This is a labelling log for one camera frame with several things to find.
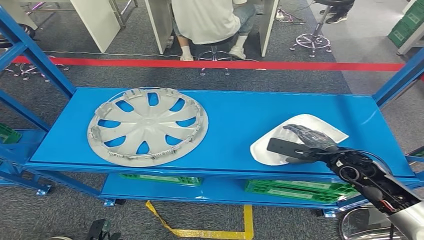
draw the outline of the white sock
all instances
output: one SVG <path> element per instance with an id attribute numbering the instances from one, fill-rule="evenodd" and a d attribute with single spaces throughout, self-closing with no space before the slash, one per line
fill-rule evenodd
<path id="1" fill-rule="evenodd" d="M 234 47 L 237 47 L 237 48 L 241 48 L 242 49 L 243 48 L 243 45 L 246 42 L 246 39 L 248 39 L 248 36 L 238 36 L 237 41 L 235 42 Z"/>
<path id="2" fill-rule="evenodd" d="M 190 51 L 190 46 L 182 46 L 181 50 L 182 50 L 182 55 L 185 58 L 191 58 L 192 57 L 192 52 Z"/>

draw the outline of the green plastic tray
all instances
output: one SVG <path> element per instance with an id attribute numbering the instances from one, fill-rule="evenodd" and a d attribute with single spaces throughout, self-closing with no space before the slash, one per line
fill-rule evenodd
<path id="1" fill-rule="evenodd" d="M 406 40 L 414 33 L 412 29 L 408 27 L 402 20 L 399 21 L 388 34 L 388 38 L 400 48 Z"/>
<path id="2" fill-rule="evenodd" d="M 294 199 L 303 199 L 326 204 L 335 203 L 341 199 L 340 195 L 330 192 L 322 192 L 319 190 L 293 189 L 284 186 L 270 186 L 258 182 L 253 182 L 252 180 L 247 180 L 247 184 L 244 190 L 246 192 L 256 194 L 267 194 Z"/>
<path id="3" fill-rule="evenodd" d="M 15 144 L 21 139 L 22 134 L 0 123 L 0 143 Z"/>
<path id="4" fill-rule="evenodd" d="M 315 190 L 336 195 L 350 196 L 358 192 L 350 184 L 331 182 L 310 182 L 310 181 L 285 181 L 285 180 L 251 180 L 267 186 L 281 186 L 299 190 Z"/>
<path id="5" fill-rule="evenodd" d="M 149 180 L 164 183 L 173 184 L 184 184 L 199 186 L 202 184 L 202 178 L 200 177 L 187 177 L 187 176 L 153 176 L 153 175 L 138 175 L 138 174 L 119 174 L 125 179 L 136 179 L 136 180 Z"/>
<path id="6" fill-rule="evenodd" d="M 400 21 L 415 31 L 424 22 L 424 4 L 415 2 Z"/>

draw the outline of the white plastic part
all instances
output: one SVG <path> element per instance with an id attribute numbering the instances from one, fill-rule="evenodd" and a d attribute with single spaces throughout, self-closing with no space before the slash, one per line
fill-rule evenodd
<path id="1" fill-rule="evenodd" d="M 296 134 L 294 134 L 290 130 L 283 128 L 283 126 L 286 126 L 289 124 L 302 125 L 312 130 L 325 133 L 327 136 L 333 139 L 337 144 L 349 137 L 348 135 L 344 134 L 337 128 L 331 126 L 330 124 L 319 119 L 316 116 L 313 116 L 310 114 L 297 115 L 281 123 L 274 129 L 272 129 L 271 131 L 263 135 L 261 138 L 256 140 L 250 146 L 250 153 L 252 154 L 253 158 L 256 161 L 260 162 L 261 164 L 271 165 L 271 166 L 284 165 L 288 163 L 286 161 L 288 156 L 268 151 L 267 146 L 271 138 L 278 138 L 285 141 L 303 144 L 303 142 L 298 138 Z"/>
<path id="2" fill-rule="evenodd" d="M 208 115 L 193 98 L 149 87 L 121 92 L 103 103 L 89 123 L 87 137 L 92 150 L 106 161 L 150 167 L 188 154 L 207 130 Z"/>

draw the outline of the white shirt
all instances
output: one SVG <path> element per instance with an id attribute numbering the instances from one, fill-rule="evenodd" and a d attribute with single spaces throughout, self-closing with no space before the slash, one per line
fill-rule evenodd
<path id="1" fill-rule="evenodd" d="M 181 35 L 194 44 L 223 41 L 237 33 L 240 19 L 233 14 L 233 3 L 247 0 L 172 0 L 175 22 Z"/>

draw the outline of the jeans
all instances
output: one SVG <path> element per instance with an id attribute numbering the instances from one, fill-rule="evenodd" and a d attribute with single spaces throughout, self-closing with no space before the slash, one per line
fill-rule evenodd
<path id="1" fill-rule="evenodd" d="M 336 14 L 340 17 L 346 17 L 348 15 L 348 12 L 352 9 L 355 2 L 352 2 L 349 5 L 344 6 L 333 6 L 331 7 L 332 12 L 336 12 Z"/>
<path id="2" fill-rule="evenodd" d="M 240 19 L 240 29 L 238 30 L 238 35 L 247 36 L 253 28 L 255 22 L 256 8 L 251 3 L 246 3 L 241 6 L 235 7 L 232 12 L 236 17 Z M 184 37 L 181 35 L 180 30 L 178 30 L 177 22 L 175 18 L 172 18 L 172 27 L 175 35 L 178 37 Z"/>

